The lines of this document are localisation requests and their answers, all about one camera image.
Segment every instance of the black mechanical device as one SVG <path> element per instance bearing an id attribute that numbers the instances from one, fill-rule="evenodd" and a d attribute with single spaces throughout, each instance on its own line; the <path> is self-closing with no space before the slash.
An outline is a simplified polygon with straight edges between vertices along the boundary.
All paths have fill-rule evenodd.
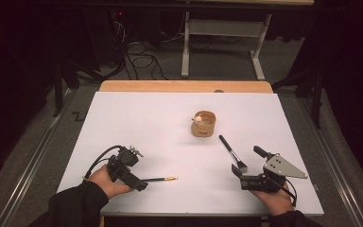
<path id="1" fill-rule="evenodd" d="M 254 146 L 253 150 L 261 157 L 267 158 L 263 167 L 264 173 L 261 173 L 258 176 L 243 175 L 243 172 L 232 164 L 232 172 L 240 179 L 241 189 L 264 191 L 268 193 L 275 193 L 282 189 L 293 198 L 293 206 L 295 206 L 297 194 L 293 195 L 284 188 L 285 182 L 288 181 L 286 177 L 306 179 L 308 176 L 278 153 L 272 154 L 266 152 L 258 146 Z"/>
<path id="2" fill-rule="evenodd" d="M 118 155 L 112 155 L 109 159 L 101 158 L 107 154 L 110 150 L 114 148 L 119 148 Z M 122 181 L 124 184 L 129 186 L 132 189 L 136 189 L 138 191 L 142 191 L 146 189 L 148 183 L 141 181 L 138 177 L 131 173 L 130 167 L 134 166 L 138 163 L 137 155 L 144 157 L 140 151 L 138 151 L 135 147 L 130 146 L 130 148 L 125 148 L 123 146 L 113 146 L 105 150 L 91 165 L 90 169 L 85 174 L 85 179 L 88 179 L 91 175 L 93 168 L 100 162 L 104 160 L 108 160 L 107 169 L 108 173 L 111 176 L 111 180 L 115 182 L 117 179 Z"/>

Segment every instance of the table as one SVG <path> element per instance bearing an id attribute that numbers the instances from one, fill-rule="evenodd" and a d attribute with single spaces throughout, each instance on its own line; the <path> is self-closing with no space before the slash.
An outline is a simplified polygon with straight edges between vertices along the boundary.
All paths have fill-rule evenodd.
<path id="1" fill-rule="evenodd" d="M 133 174 L 179 179 L 117 196 L 102 209 L 103 215 L 263 216 L 268 211 L 240 189 L 231 172 L 233 159 L 217 137 L 225 136 L 250 175 L 261 173 L 265 163 L 252 151 L 254 145 L 281 153 L 306 172 L 280 101 L 269 88 L 263 81 L 105 81 L 95 94 L 59 191 L 80 183 L 106 148 L 134 145 L 145 157 L 131 169 Z M 190 132 L 191 117 L 201 110 L 216 114 L 212 137 Z M 298 191 L 297 208 L 306 215 L 323 214 L 310 179 L 290 180 Z"/>
<path id="2" fill-rule="evenodd" d="M 263 5 L 293 5 L 310 6 L 314 0 L 187 0 L 190 2 L 223 2 L 223 3 L 244 3 L 244 4 L 263 4 Z M 267 35 L 271 14 L 267 14 L 262 22 L 240 22 L 223 20 L 202 20 L 190 19 L 190 12 L 185 12 L 184 23 L 184 48 L 181 61 L 181 77 L 188 78 L 190 51 L 190 34 L 214 35 L 214 36 L 235 36 L 235 37 L 254 37 L 257 38 L 257 45 L 250 51 L 252 65 L 258 80 L 265 80 L 261 63 L 258 59 L 265 36 Z"/>

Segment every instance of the pencil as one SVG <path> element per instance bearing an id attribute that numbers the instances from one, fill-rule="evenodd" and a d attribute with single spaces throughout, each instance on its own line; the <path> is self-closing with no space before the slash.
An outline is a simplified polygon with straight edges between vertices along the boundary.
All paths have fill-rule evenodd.
<path id="1" fill-rule="evenodd" d="M 143 179 L 143 182 L 163 182 L 163 181 L 174 181 L 178 180 L 178 177 L 165 177 L 165 178 L 150 178 L 150 179 Z"/>

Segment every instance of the person's left hand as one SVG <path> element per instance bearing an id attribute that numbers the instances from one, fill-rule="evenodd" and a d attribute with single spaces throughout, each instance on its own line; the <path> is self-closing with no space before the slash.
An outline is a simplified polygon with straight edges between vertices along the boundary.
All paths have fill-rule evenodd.
<path id="1" fill-rule="evenodd" d="M 96 183 L 100 186 L 108 196 L 108 199 L 111 199 L 116 195 L 132 191 L 132 189 L 125 184 L 112 182 L 108 173 L 107 165 L 102 166 L 99 170 L 94 172 L 87 181 Z"/>

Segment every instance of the white tabletop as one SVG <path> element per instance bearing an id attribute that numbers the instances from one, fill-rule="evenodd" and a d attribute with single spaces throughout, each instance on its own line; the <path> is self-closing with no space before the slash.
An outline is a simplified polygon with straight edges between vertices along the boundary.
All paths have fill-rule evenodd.
<path id="1" fill-rule="evenodd" d="M 191 119 L 198 111 L 216 115 L 212 137 L 191 134 Z M 141 192 L 116 196 L 102 214 L 267 214 L 258 199 L 240 189 L 239 180 L 231 172 L 233 159 L 219 140 L 220 134 L 249 166 L 248 175 L 262 173 L 266 161 L 252 151 L 253 146 L 280 153 L 307 173 L 277 95 L 97 92 L 59 191 L 80 184 L 89 166 L 107 148 L 133 145 L 145 157 L 140 158 L 131 173 L 140 179 L 179 179 L 149 183 Z M 297 209 L 306 215 L 323 214 L 311 180 L 289 180 L 299 196 Z"/>

